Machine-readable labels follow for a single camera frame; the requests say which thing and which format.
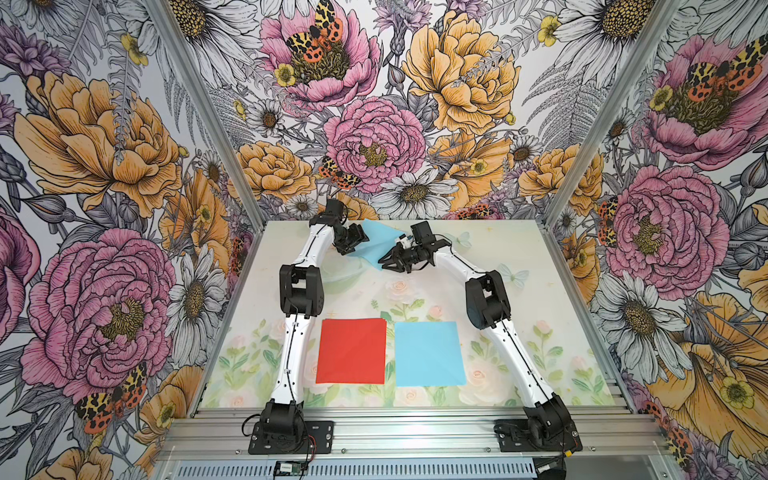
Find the red paper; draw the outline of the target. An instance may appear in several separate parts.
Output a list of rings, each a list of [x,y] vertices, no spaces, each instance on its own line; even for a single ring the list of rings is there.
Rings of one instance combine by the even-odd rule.
[[[383,318],[325,319],[315,382],[383,385],[386,334],[387,322]]]

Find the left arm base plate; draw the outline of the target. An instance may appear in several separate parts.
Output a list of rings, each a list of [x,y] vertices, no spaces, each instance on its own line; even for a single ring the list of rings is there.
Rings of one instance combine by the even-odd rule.
[[[333,421],[299,420],[286,429],[257,423],[249,436],[250,455],[330,454],[334,440]]]

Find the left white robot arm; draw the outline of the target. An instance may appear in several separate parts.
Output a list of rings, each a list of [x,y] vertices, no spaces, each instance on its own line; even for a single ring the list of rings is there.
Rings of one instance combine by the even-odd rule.
[[[250,435],[252,455],[294,453],[313,447],[304,416],[302,372],[310,330],[322,313],[325,293],[321,264],[330,248],[352,253],[368,240],[358,224],[348,226],[348,207],[331,199],[309,220],[309,234],[297,258],[279,270],[279,306],[285,314],[277,379]]]

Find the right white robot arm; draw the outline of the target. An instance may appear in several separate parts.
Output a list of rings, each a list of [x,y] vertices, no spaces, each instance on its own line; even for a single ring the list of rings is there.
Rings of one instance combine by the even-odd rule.
[[[511,302],[498,271],[483,270],[465,259],[427,221],[412,225],[411,233],[401,235],[378,263],[385,270],[408,274],[430,265],[463,285],[468,320],[492,341],[522,400],[527,441],[536,450],[566,456],[583,449],[565,402],[544,378],[515,329]]]

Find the light blue paper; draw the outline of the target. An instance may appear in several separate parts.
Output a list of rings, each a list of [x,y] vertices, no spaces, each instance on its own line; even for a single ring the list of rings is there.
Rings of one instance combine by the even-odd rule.
[[[395,325],[395,375],[398,387],[449,387],[466,384],[455,322],[400,322]]]
[[[379,259],[395,246],[404,232],[382,222],[368,219],[364,220],[361,226],[368,240],[357,245],[350,256],[365,260],[373,268],[381,270],[382,266]]]

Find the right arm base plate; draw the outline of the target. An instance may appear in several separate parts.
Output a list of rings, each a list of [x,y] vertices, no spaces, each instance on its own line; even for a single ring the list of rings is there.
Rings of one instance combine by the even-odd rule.
[[[534,418],[499,419],[494,422],[493,431],[502,452],[554,452],[570,456],[583,450],[573,421],[554,428],[543,426]]]

